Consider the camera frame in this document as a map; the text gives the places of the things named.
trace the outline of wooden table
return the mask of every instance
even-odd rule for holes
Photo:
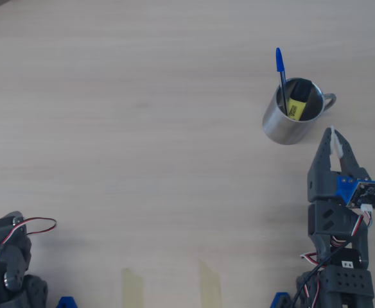
[[[288,78],[338,97],[294,146],[261,128],[278,46]],[[31,238],[48,307],[262,308],[293,294],[311,269],[306,176],[331,124],[375,178],[375,2],[0,7],[0,217],[58,220]],[[375,222],[369,237],[375,288]]]

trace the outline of tape strip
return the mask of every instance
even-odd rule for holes
[[[219,274],[213,272],[205,262],[199,260],[199,276],[202,308],[222,308]]]
[[[128,268],[122,270],[122,308],[143,308],[143,279]]]

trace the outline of highlighter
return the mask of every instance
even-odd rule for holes
[[[304,108],[309,100],[311,92],[311,81],[299,79],[295,84],[290,98],[288,100],[288,117],[299,121],[303,114]]]

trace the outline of metal mug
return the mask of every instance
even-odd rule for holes
[[[290,96],[300,78],[292,78],[286,81],[286,97]],[[317,85],[312,83],[313,91],[309,96],[309,106],[315,108],[311,119],[306,121],[296,121],[290,119],[280,109],[279,104],[283,102],[280,86],[276,89],[272,100],[263,116],[263,130],[267,137],[279,144],[298,143],[306,135],[313,123],[323,114],[323,111],[332,107],[336,102],[336,96],[333,93],[323,94]]]

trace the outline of ballpoint pen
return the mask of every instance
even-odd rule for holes
[[[276,67],[277,71],[280,74],[280,84],[281,84],[281,90],[282,90],[282,97],[283,97],[283,113],[287,116],[288,115],[288,109],[286,106],[286,74],[284,73],[284,64],[283,64],[283,58],[282,53],[280,52],[279,48],[276,48]]]

